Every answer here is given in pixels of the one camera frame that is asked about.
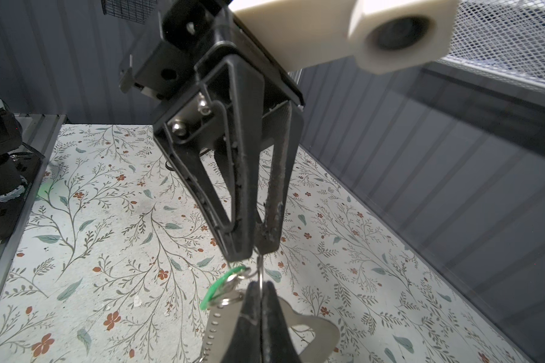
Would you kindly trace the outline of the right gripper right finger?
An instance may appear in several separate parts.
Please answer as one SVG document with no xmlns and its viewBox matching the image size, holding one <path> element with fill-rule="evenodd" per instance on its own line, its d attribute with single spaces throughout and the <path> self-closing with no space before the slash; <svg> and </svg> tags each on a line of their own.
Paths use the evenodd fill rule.
<svg viewBox="0 0 545 363">
<path fill-rule="evenodd" d="M 272 282 L 264 282 L 261 299 L 261 361 L 301 363 Z"/>
</svg>

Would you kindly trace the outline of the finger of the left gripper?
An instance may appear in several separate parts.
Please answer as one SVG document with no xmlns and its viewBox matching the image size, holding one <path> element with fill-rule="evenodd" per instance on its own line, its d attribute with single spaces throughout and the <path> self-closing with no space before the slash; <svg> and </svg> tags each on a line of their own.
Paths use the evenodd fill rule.
<svg viewBox="0 0 545 363">
<path fill-rule="evenodd" d="M 257 219 L 255 247 L 266 255 L 279 249 L 286 199 L 304 126 L 303 113 L 292 101 L 280 104 L 263 117 L 261 150 L 272 148 L 264 217 Z"/>
</svg>

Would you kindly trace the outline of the green tag key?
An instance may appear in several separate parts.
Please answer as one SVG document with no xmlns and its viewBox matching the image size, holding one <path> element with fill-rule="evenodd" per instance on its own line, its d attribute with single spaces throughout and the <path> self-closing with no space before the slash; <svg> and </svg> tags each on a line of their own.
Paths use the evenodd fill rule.
<svg viewBox="0 0 545 363">
<path fill-rule="evenodd" d="M 228 270 L 223 276 L 217 279 L 207 290 L 203 300 L 200 302 L 200 310 L 207 310 L 210 303 L 215 299 L 215 296 L 224 293 L 225 286 L 231 285 L 236 278 L 244 278 L 246 271 L 251 269 L 246 266 L 238 266 Z"/>
</svg>

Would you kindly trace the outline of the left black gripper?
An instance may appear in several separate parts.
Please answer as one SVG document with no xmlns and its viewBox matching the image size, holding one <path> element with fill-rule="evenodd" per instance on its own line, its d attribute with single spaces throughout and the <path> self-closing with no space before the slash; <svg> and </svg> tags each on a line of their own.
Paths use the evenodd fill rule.
<svg viewBox="0 0 545 363">
<path fill-rule="evenodd" d="M 160 1 L 119 67 L 119 87 L 158 100 L 150 124 L 169 165 L 189 189 L 224 259 L 251 257 L 256 231 L 261 118 L 292 101 L 301 136 L 304 97 L 279 59 L 229 1 Z M 168 125 L 202 94 L 211 115 L 181 139 Z M 201 162 L 212 150 L 230 192 L 225 207 Z"/>
</svg>

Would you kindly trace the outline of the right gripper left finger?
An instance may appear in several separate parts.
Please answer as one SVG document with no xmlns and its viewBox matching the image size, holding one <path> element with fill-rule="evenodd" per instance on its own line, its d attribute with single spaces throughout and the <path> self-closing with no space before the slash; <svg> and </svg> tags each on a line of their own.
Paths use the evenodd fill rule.
<svg viewBox="0 0 545 363">
<path fill-rule="evenodd" d="M 251 282 L 245 293 L 230 344 L 223 356 L 225 363 L 261 362 L 260 285 Z"/>
</svg>

